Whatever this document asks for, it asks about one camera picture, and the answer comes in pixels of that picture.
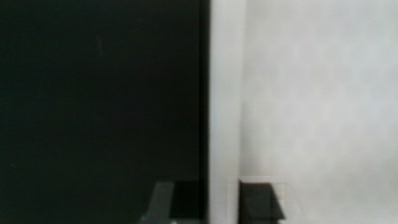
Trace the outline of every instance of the white panel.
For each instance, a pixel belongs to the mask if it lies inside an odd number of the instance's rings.
[[[241,175],[280,181],[287,224],[394,224],[398,1],[246,7]]]
[[[236,223],[243,0],[211,1],[209,223]]]

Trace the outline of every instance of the white surface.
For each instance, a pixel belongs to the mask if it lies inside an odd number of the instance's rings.
[[[236,223],[245,1],[211,1],[209,224]]]
[[[398,1],[246,1],[241,176],[286,224],[398,223]]]

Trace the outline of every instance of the black object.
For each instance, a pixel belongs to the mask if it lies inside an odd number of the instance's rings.
[[[136,222],[206,178],[204,3],[0,1],[0,224]]]
[[[198,202],[200,184],[197,181],[158,182],[145,215],[138,224],[204,222],[204,204]]]
[[[277,224],[284,219],[268,183],[239,183],[239,224]]]

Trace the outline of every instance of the white wall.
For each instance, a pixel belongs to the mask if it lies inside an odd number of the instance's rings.
[[[398,1],[248,0],[241,178],[287,222],[398,223]]]
[[[209,224],[238,216],[243,13],[245,0],[211,1]]]

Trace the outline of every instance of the black surface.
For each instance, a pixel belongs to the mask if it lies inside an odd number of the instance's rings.
[[[174,183],[170,219],[204,218],[204,204],[200,203],[198,181],[179,181]]]
[[[239,223],[273,223],[284,219],[275,192],[268,183],[239,183]]]
[[[209,182],[209,0],[200,0],[200,182],[198,182],[198,205],[202,206],[202,213],[207,205],[207,182]]]
[[[0,223],[135,223],[198,178],[198,0],[0,1]]]

